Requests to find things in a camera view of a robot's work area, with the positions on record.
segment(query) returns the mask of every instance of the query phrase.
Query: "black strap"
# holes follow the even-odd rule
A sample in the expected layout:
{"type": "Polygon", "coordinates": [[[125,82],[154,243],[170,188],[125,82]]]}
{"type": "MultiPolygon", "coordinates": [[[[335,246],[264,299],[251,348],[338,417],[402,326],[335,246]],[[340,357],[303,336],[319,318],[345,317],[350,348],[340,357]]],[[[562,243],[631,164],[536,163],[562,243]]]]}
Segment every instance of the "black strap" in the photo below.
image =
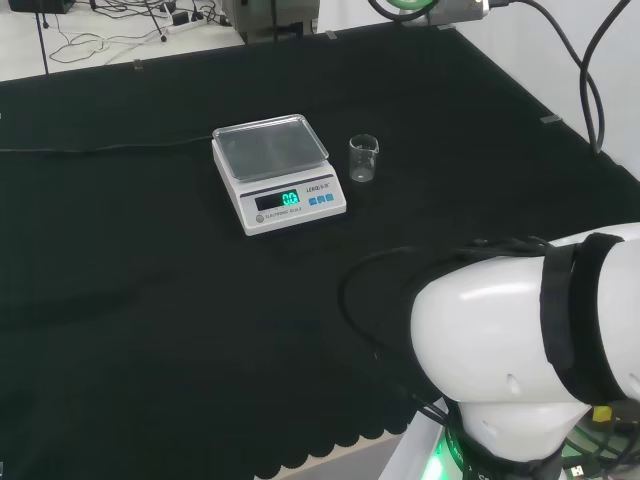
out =
{"type": "Polygon", "coordinates": [[[556,372],[575,363],[569,320],[569,288],[575,250],[575,245],[551,248],[542,266],[540,326],[544,352],[556,372]]]}
{"type": "Polygon", "coordinates": [[[578,247],[573,265],[569,311],[576,358],[573,367],[559,376],[567,390],[588,405],[606,405],[627,398],[609,366],[598,317],[602,265],[611,249],[623,241],[613,235],[589,235],[578,247]]]}
{"type": "Polygon", "coordinates": [[[540,324],[547,360],[565,388],[588,405],[624,400],[607,360],[598,318],[598,282],[620,237],[594,233],[550,249],[542,269],[540,324]]]}

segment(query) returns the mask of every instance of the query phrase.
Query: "wall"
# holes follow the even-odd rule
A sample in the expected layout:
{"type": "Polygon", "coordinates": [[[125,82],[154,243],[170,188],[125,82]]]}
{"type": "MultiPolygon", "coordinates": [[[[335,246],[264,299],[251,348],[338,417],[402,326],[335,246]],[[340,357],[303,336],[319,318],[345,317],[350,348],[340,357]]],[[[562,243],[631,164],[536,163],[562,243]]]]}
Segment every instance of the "wall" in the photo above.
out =
{"type": "MultiPolygon", "coordinates": [[[[579,55],[617,0],[538,0],[560,23],[579,55]]],[[[319,29],[377,23],[366,0],[321,0],[319,29]]],[[[640,179],[640,1],[618,17],[591,62],[603,99],[604,150],[640,179]]],[[[545,18],[527,5],[493,10],[458,29],[509,75],[586,138],[578,67],[545,18]]]]}

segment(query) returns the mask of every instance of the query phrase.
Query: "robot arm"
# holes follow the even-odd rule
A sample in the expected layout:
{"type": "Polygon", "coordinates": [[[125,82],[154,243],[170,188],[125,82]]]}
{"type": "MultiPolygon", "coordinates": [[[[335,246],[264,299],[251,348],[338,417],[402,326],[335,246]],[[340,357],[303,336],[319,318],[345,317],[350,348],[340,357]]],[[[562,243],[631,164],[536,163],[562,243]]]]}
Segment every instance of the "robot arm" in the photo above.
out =
{"type": "Polygon", "coordinates": [[[580,242],[566,272],[566,304],[553,296],[561,282],[550,276],[549,254],[476,263],[415,299],[411,336],[420,365],[458,402],[465,432],[496,457],[547,458],[594,399],[640,400],[640,224],[600,232],[620,238],[608,237],[595,254],[585,247],[593,232],[553,242],[556,253],[580,242]],[[558,360],[562,321],[555,335],[544,317],[553,322],[563,310],[569,343],[558,360]],[[573,355],[563,365],[566,351],[573,355]]]}

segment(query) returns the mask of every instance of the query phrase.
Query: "metal bracket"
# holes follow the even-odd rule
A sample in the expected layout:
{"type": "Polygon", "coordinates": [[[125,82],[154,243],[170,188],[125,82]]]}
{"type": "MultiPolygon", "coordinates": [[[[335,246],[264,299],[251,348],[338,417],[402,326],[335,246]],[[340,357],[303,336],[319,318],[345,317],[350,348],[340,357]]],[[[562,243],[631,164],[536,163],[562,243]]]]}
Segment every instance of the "metal bracket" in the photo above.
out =
{"type": "Polygon", "coordinates": [[[561,122],[562,117],[560,115],[549,115],[548,117],[542,117],[540,121],[546,125],[547,123],[561,122]]]}

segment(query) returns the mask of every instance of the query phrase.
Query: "digital display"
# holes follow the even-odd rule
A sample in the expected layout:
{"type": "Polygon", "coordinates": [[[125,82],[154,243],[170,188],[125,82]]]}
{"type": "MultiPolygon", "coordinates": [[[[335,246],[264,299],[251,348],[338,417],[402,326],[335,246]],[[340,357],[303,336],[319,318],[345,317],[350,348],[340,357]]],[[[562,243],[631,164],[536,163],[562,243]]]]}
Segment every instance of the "digital display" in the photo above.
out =
{"type": "Polygon", "coordinates": [[[256,206],[260,212],[271,208],[287,207],[289,205],[295,205],[296,203],[300,203],[297,190],[287,190],[286,192],[256,198],[256,206]]]}

